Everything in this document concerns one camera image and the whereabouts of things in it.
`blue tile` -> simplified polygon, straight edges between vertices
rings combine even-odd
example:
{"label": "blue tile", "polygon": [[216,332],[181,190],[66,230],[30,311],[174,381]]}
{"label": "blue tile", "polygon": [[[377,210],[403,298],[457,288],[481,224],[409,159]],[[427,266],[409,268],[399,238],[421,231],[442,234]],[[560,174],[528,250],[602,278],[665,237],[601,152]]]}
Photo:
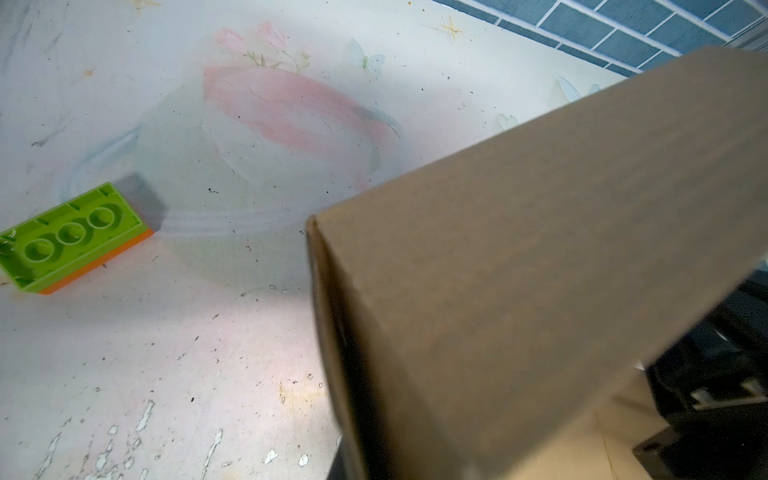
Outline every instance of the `blue tile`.
{"label": "blue tile", "polygon": [[688,53],[704,45],[722,45],[725,43],[679,15],[670,18],[667,23],[657,28],[654,33],[648,36],[671,46],[680,53]]}
{"label": "blue tile", "polygon": [[659,65],[667,63],[669,60],[672,60],[675,58],[673,55],[669,55],[668,53],[661,52],[660,54],[653,57],[651,60],[648,61],[645,65],[641,67],[641,70],[643,71],[649,71],[652,68],[656,68]]}
{"label": "blue tile", "polygon": [[737,31],[746,27],[750,23],[760,18],[760,13],[742,0],[735,0],[725,8],[707,20],[707,23],[714,25],[728,35],[733,35]]}
{"label": "blue tile", "polygon": [[554,5],[554,0],[480,0],[501,12],[536,25]]}
{"label": "blue tile", "polygon": [[544,45],[547,45],[548,47],[556,47],[559,41],[552,40],[549,37],[545,37],[543,35],[540,35],[536,33],[535,31],[530,31],[523,27],[518,27],[514,23],[509,23],[506,20],[502,20],[501,23],[498,24],[499,27],[504,28],[509,31],[513,31],[514,33],[518,35],[522,35],[524,37],[528,37],[531,40],[536,40],[539,43],[543,43]]}
{"label": "blue tile", "polygon": [[488,23],[496,23],[496,20],[498,20],[497,16],[491,15],[482,10],[478,10],[475,7],[470,7],[469,5],[461,3],[458,0],[435,0],[435,2],[442,3],[443,5],[447,5],[448,7],[451,7],[454,10],[459,10],[460,12],[470,14],[471,16],[475,18],[479,18],[481,20],[485,20]]}
{"label": "blue tile", "polygon": [[642,34],[672,13],[653,0],[608,0],[598,12]]}
{"label": "blue tile", "polygon": [[677,3],[698,18],[704,18],[720,8],[727,0],[672,0],[672,2]]}
{"label": "blue tile", "polygon": [[541,27],[587,48],[592,48],[613,30],[605,23],[563,4],[558,5]]}
{"label": "blue tile", "polygon": [[624,77],[633,77],[636,75],[636,73],[634,73],[633,71],[627,70],[626,68],[622,68],[614,64],[610,64],[606,68],[610,71],[615,71],[616,73],[618,73],[619,75],[623,75]]}
{"label": "blue tile", "polygon": [[659,49],[617,30],[606,38],[595,51],[621,60],[627,65],[637,67]]}
{"label": "blue tile", "polygon": [[605,65],[608,65],[608,62],[606,62],[605,60],[601,60],[600,58],[593,57],[592,55],[586,54],[581,50],[576,50],[575,48],[571,48],[567,45],[560,45],[560,48],[558,50],[562,50],[569,55],[573,55],[576,58],[580,58],[581,60],[586,60],[589,63],[594,63],[598,67],[604,67]]}
{"label": "blue tile", "polygon": [[585,7],[595,8],[598,5],[600,5],[600,2],[602,2],[602,0],[576,0],[576,2],[581,3]]}

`blue tiled wall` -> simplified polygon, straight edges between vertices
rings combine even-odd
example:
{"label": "blue tiled wall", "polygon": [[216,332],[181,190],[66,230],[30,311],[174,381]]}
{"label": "blue tiled wall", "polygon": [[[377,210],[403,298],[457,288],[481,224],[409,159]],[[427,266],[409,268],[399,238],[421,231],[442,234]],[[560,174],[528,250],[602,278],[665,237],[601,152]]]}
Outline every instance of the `blue tiled wall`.
{"label": "blue tiled wall", "polygon": [[631,76],[762,22],[768,0],[435,0]]}

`floor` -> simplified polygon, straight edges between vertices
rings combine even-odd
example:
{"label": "floor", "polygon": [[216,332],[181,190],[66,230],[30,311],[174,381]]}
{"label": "floor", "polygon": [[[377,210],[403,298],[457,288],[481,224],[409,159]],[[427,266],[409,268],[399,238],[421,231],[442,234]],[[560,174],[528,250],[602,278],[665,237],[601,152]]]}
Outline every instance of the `floor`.
{"label": "floor", "polygon": [[0,273],[8,480],[324,478],[303,221],[623,79],[429,0],[8,0],[0,25],[0,228],[109,180],[156,232],[51,296]]}

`pink flower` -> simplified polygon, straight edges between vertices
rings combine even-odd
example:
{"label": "pink flower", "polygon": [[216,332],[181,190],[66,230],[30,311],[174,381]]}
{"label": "pink flower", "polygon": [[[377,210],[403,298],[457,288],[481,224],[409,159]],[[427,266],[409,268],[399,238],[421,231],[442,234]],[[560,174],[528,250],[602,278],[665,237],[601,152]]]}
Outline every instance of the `pink flower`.
{"label": "pink flower", "polygon": [[245,53],[248,50],[243,37],[229,28],[222,28],[214,35],[214,38],[216,38],[217,44],[234,53]]}
{"label": "pink flower", "polygon": [[274,48],[277,48],[280,51],[286,49],[285,35],[273,28],[272,24],[269,22],[260,23],[259,26],[256,27],[256,33]]}

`black object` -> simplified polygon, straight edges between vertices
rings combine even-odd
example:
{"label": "black object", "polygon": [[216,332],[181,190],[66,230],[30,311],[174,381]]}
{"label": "black object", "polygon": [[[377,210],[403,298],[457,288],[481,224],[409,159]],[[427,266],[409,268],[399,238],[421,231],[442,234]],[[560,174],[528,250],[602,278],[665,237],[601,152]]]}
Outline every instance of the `black object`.
{"label": "black object", "polygon": [[670,427],[635,457],[654,480],[768,478],[768,273],[758,270],[646,376]]}

